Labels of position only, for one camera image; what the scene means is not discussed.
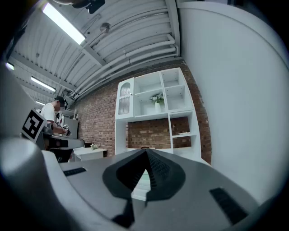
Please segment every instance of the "person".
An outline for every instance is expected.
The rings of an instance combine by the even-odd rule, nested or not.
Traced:
[[[61,111],[65,108],[65,101],[61,96],[57,96],[56,99],[43,106],[40,115],[42,115],[48,123],[53,124],[54,133],[67,133],[67,129],[57,127],[55,112]]]

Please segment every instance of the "glass cabinet door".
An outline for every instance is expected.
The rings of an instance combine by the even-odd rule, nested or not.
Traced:
[[[133,88],[134,78],[118,84],[116,120],[133,117]]]

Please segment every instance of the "black cap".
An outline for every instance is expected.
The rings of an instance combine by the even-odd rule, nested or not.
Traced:
[[[61,107],[64,107],[64,106],[65,106],[64,98],[62,98],[61,96],[57,96],[57,97],[55,98],[55,100],[59,101]]]

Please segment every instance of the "vase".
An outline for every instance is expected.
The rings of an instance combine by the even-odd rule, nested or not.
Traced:
[[[161,113],[161,106],[159,103],[154,103],[155,113]]]

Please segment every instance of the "white pipe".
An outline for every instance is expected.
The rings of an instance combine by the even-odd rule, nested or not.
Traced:
[[[174,52],[176,51],[176,48],[175,47],[172,47],[172,48],[167,48],[167,49],[162,49],[162,50],[159,50],[159,51],[153,51],[153,52],[150,52],[148,54],[144,54],[144,55],[141,55],[139,57],[136,57],[136,58],[133,58],[133,59],[130,59],[122,64],[119,64],[117,66],[115,66],[114,68],[106,71],[105,73],[103,73],[101,76],[99,76],[96,80],[94,81],[91,81],[88,85],[86,85],[80,92],[79,92],[79,95],[81,95],[87,88],[89,88],[91,85],[93,85],[96,81],[98,81],[99,79],[102,79],[103,77],[107,76],[108,74],[114,72],[115,70],[118,70],[126,65],[129,65],[129,64],[132,64],[132,63],[135,63],[139,60],[143,60],[143,59],[146,59],[146,58],[149,58],[149,57],[152,57],[152,56],[155,56],[155,55],[161,55],[161,54],[165,54],[165,53],[169,53],[169,52]]]
[[[144,46],[144,47],[138,48],[138,49],[136,49],[134,51],[131,51],[131,52],[128,52],[128,53],[126,53],[124,55],[121,55],[120,57],[118,57],[118,58],[114,59],[113,61],[109,62],[108,64],[104,65],[103,67],[98,69],[95,73],[93,73],[91,76],[89,76],[85,81],[83,81],[77,87],[75,92],[71,94],[71,96],[73,97],[77,93],[77,91],[79,91],[91,79],[93,79],[96,75],[98,75],[99,73],[103,72],[105,69],[109,68],[110,66],[114,65],[115,63],[118,63],[119,61],[121,61],[121,60],[123,60],[125,58],[128,58],[128,57],[130,57],[132,55],[135,55],[135,54],[138,54],[138,53],[141,53],[143,51],[147,51],[147,50],[150,50],[150,49],[153,49],[153,48],[156,48],[156,47],[165,46],[165,45],[171,45],[171,44],[175,43],[175,40],[174,40],[174,38],[171,35],[167,34],[167,37],[168,37],[169,41],[158,42],[158,43],[155,43],[155,44],[151,44],[151,45],[148,45],[148,46]]]
[[[115,32],[116,30],[136,21],[136,20],[139,20],[140,18],[143,18],[143,17],[147,17],[147,16],[151,16],[151,15],[155,15],[155,14],[160,14],[160,13],[165,13],[167,12],[168,9],[165,8],[165,9],[155,9],[155,10],[152,10],[152,11],[147,11],[147,12],[144,12],[144,13],[141,13],[141,14],[138,14],[136,16],[133,16],[131,18],[128,18],[126,20],[123,20],[123,21],[120,21],[120,22],[117,22],[116,24],[112,25],[109,29],[109,32],[112,33],[112,32]],[[99,35],[97,35],[98,33],[95,33],[95,34],[90,34],[91,38],[90,40],[87,41],[87,45],[88,46],[93,46],[93,44],[96,44],[98,43],[101,39],[103,39],[103,37],[107,36],[107,34],[105,33],[101,33]]]
[[[103,81],[108,80],[108,79],[110,79],[111,77],[113,77],[113,76],[115,76],[115,75],[117,75],[117,74],[119,74],[119,73],[121,73],[121,72],[123,72],[123,71],[125,71],[125,70],[128,70],[128,69],[130,69],[130,68],[133,68],[133,67],[135,67],[135,66],[138,66],[138,65],[141,65],[141,64],[144,64],[144,63],[147,63],[147,62],[151,62],[151,61],[158,60],[158,59],[164,59],[164,58],[168,58],[168,57],[172,57],[172,56],[178,56],[178,55],[177,55],[177,53],[176,53],[176,54],[171,54],[171,55],[164,55],[164,56],[161,56],[161,57],[152,58],[152,59],[149,59],[149,60],[142,61],[142,62],[140,62],[140,63],[134,64],[134,65],[132,65],[132,66],[129,66],[129,67],[123,69],[123,70],[120,70],[120,71],[112,74],[111,76],[109,76],[109,77],[107,77],[107,78],[104,78],[104,79],[100,80],[99,82],[97,82],[96,84],[94,84],[93,86],[91,86],[90,88],[88,88],[87,90],[85,90],[84,92],[82,92],[81,95],[78,95],[77,97],[75,97],[75,99],[79,98],[80,96],[82,96],[83,94],[85,94],[86,92],[88,92],[89,90],[91,90],[92,88],[94,88],[95,86],[99,85],[99,84],[102,83]]]

